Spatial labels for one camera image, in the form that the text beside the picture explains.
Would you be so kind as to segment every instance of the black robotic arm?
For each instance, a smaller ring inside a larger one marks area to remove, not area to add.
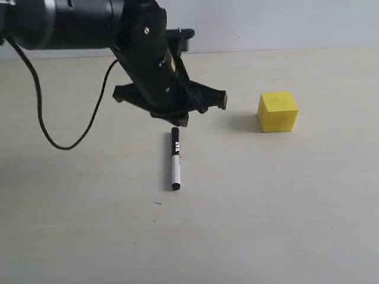
[[[187,126],[191,111],[226,109],[225,91],[195,83],[181,59],[193,30],[166,30],[155,0],[0,0],[0,38],[26,49],[110,48],[133,81],[113,97]]]

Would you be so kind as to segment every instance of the black cable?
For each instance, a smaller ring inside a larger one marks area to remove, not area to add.
[[[58,144],[56,144],[53,139],[51,138],[51,136],[49,135],[49,133],[47,132],[46,130],[46,127],[45,127],[45,123],[43,122],[43,117],[42,117],[42,92],[41,92],[41,84],[40,84],[40,79],[38,78],[38,74],[35,70],[35,68],[33,67],[33,65],[31,64],[31,62],[29,61],[28,57],[25,55],[25,53],[21,50],[21,48],[17,45],[17,43],[10,37],[7,37],[7,41],[9,42],[9,44],[14,48],[14,50],[18,53],[18,55],[20,56],[20,58],[23,60],[23,62],[26,64],[26,66],[28,67],[31,75],[33,76],[33,80],[34,80],[34,84],[36,85],[36,92],[37,92],[37,110],[38,110],[38,121],[40,123],[40,127],[42,129],[42,132],[43,134],[45,135],[46,139],[50,142],[50,144],[59,149],[59,150],[64,150],[64,151],[69,151],[71,149],[74,149],[77,145],[79,145],[80,142],[82,142],[82,140],[86,137],[86,135],[88,134],[88,132],[90,131],[94,121],[95,121],[95,117],[97,115],[97,112],[98,112],[98,109],[99,109],[99,106],[100,106],[100,103],[102,101],[102,97],[104,96],[104,91],[105,91],[105,87],[107,85],[107,80],[108,80],[108,77],[109,77],[109,74],[111,73],[112,71],[112,68],[116,65],[116,63],[118,62],[118,60],[115,60],[112,62],[112,64],[109,66],[106,74],[105,74],[105,78],[104,78],[104,81],[102,83],[102,88],[101,88],[101,92],[100,92],[100,97],[99,97],[99,100],[96,104],[96,107],[95,107],[95,110],[94,110],[94,113],[92,114],[92,118],[87,126],[87,129],[84,131],[84,133],[81,135],[81,137],[79,138],[79,140],[77,142],[75,142],[74,144],[72,144],[71,146],[69,147],[62,147],[62,146],[59,146]]]

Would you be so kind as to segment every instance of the yellow cube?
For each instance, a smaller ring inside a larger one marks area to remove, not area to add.
[[[298,114],[298,106],[290,92],[263,93],[258,117],[264,133],[290,132]]]

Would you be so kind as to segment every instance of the black and white marker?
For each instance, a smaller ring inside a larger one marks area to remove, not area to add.
[[[172,157],[171,157],[171,181],[172,189],[178,191],[180,189],[180,141],[179,128],[174,127],[172,134]]]

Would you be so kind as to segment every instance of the white wall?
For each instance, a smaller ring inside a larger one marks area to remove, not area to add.
[[[169,27],[197,32],[192,52],[379,44],[377,0],[160,0]],[[36,52],[33,57],[102,56],[109,51]],[[13,57],[0,49],[0,59]]]

